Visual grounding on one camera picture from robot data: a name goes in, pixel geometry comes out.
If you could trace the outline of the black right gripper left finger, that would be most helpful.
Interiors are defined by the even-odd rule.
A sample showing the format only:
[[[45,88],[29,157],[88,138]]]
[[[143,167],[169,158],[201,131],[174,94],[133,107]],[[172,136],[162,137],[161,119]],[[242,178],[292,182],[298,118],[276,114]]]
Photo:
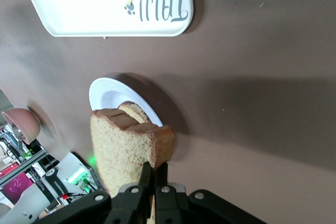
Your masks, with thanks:
[[[139,181],[123,185],[115,197],[97,190],[37,223],[146,223],[151,182],[152,167],[145,162]]]

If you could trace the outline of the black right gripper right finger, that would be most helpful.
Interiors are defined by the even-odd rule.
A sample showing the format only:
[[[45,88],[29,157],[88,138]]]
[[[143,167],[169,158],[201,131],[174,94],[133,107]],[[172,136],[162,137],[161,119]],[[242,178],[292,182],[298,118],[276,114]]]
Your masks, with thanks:
[[[156,223],[264,223],[209,190],[186,193],[185,186],[169,183],[168,164],[155,173]]]

